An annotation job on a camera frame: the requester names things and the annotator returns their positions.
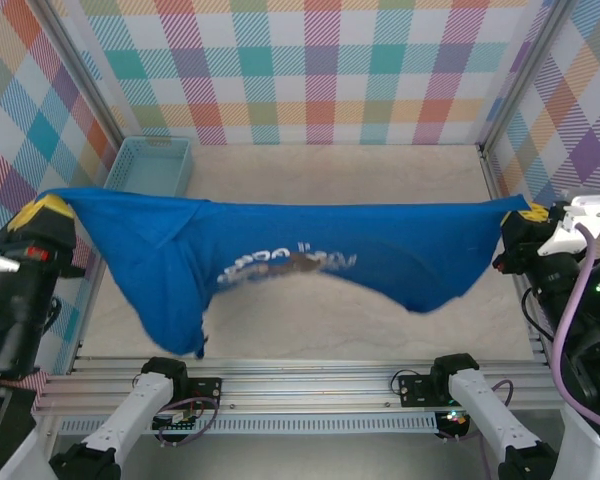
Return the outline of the light blue plastic basket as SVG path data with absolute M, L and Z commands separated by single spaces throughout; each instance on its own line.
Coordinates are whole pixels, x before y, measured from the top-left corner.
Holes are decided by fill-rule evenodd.
M 193 167 L 191 141 L 181 137 L 129 136 L 114 160 L 105 189 L 180 197 Z

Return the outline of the grey metal panel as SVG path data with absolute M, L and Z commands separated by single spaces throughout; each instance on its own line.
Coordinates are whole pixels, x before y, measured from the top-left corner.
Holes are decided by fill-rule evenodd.
M 162 448 L 146 435 L 122 480 L 486 480 L 478 441 L 433 435 L 210 435 Z

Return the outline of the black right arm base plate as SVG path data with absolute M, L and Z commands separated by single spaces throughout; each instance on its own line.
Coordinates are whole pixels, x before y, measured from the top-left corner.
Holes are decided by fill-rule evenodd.
M 397 391 L 404 408 L 442 408 L 454 404 L 451 397 L 430 375 L 400 375 L 397 377 Z

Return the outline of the aluminium mounting rail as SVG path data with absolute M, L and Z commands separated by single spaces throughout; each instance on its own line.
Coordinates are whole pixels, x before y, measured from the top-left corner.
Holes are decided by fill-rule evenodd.
M 48 379 L 38 411 L 42 415 L 112 413 L 130 393 L 141 358 L 80 357 L 73 371 Z M 426 374 L 429 361 L 187 359 L 191 377 L 222 380 L 226 414 L 397 412 L 393 389 L 399 371 Z M 514 411 L 557 410 L 562 399 L 548 366 L 536 361 L 486 361 L 480 369 L 488 384 L 514 384 Z

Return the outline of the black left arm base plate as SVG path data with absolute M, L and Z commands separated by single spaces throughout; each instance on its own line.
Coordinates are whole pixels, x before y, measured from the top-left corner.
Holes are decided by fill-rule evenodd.
M 189 378 L 184 390 L 185 398 L 213 398 L 220 404 L 223 380 L 220 377 Z

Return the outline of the small circuit board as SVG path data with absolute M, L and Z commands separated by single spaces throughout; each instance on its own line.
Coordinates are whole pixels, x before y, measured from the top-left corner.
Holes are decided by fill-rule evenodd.
M 451 410 L 436 414 L 436 435 L 442 439 L 455 439 L 466 437 L 471 427 L 471 419 L 464 412 Z
M 157 413 L 151 422 L 151 429 L 155 431 L 167 430 L 191 430 L 198 419 L 198 416 L 185 410 L 166 410 Z

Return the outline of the blue t-shirt with panda print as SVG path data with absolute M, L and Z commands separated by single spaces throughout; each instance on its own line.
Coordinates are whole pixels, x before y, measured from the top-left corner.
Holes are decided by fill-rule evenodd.
M 205 352 L 214 295 L 318 272 L 414 313 L 464 295 L 490 266 L 522 196 L 482 203 L 277 205 L 63 188 L 147 335 L 176 355 Z

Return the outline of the aluminium frame post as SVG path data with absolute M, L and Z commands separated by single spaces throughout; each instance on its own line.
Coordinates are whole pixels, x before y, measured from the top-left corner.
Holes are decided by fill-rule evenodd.
M 26 0 L 26 3 L 49 37 L 63 65 L 74 80 L 80 93 L 84 96 L 107 138 L 116 149 L 119 149 L 124 141 L 122 130 L 109 110 L 93 76 L 67 33 L 51 0 Z
M 479 153 L 491 150 L 503 135 L 578 1 L 528 0 L 470 134 Z

